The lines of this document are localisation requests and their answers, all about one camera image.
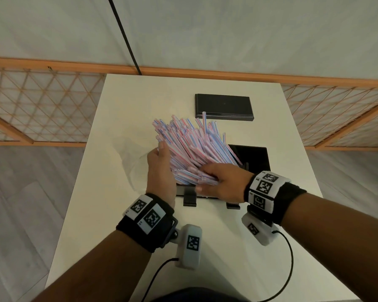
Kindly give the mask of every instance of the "hand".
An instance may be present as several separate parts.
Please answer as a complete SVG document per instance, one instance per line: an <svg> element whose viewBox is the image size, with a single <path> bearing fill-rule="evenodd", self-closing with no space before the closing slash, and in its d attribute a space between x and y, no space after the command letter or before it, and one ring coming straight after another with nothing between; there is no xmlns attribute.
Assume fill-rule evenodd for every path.
<svg viewBox="0 0 378 302"><path fill-rule="evenodd" d="M199 184L196 186L196 193L217 197L228 203L243 203L245 187L251 180L253 174L233 164L211 163L203 165L200 170L209 175L216 176L220 183L212 186Z"/></svg>
<svg viewBox="0 0 378 302"><path fill-rule="evenodd" d="M146 193L152 193L175 207L176 181L170 167L171 154L166 142L158 143L147 155L148 175Z"/></svg>

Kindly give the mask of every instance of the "left hand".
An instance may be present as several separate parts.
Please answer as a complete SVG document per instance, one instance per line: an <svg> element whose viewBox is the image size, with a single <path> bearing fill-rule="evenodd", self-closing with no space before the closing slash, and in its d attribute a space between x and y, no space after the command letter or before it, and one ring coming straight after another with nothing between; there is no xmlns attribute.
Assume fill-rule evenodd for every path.
<svg viewBox="0 0 378 302"><path fill-rule="evenodd" d="M176 181L170 167L171 154L166 142L158 143L147 155L148 175L146 193L152 193L175 207Z"/></svg>

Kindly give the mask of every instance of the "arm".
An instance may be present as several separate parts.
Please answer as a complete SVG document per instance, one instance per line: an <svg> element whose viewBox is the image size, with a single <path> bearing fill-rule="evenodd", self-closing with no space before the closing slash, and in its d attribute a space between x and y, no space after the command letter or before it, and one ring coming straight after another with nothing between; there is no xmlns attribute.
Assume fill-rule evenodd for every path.
<svg viewBox="0 0 378 302"><path fill-rule="evenodd" d="M252 173L229 164L202 170L221 183L197 186L198 193L244 202ZM378 219L305 193L292 201L281 225L362 300L378 301Z"/></svg>
<svg viewBox="0 0 378 302"><path fill-rule="evenodd" d="M170 170L170 153L164 142L147 156L147 193L157 195L172 208L176 183ZM113 231L74 264L34 302L128 301L151 253L121 231Z"/></svg>

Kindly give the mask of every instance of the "bundle of straws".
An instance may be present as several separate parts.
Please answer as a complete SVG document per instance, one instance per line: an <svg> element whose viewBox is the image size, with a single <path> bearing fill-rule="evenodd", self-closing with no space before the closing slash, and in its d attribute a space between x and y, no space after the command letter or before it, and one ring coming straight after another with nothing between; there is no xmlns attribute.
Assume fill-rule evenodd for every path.
<svg viewBox="0 0 378 302"><path fill-rule="evenodd" d="M242 165L225 142L225 133L220 136L217 122L196 119L195 128L189 119L172 116L169 124L155 119L153 126L158 133L158 142L166 141L171 151L171 170L179 184L218 184L218 180L199 168L207 163L231 163Z"/></svg>

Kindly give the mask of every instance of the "white backdrop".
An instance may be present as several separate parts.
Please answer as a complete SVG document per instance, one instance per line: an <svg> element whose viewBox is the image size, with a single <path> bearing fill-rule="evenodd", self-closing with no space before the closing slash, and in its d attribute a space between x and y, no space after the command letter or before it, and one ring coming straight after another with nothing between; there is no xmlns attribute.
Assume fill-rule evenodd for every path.
<svg viewBox="0 0 378 302"><path fill-rule="evenodd" d="M139 65L378 78L378 0L114 0ZM107 0L0 0L0 56L132 64Z"/></svg>

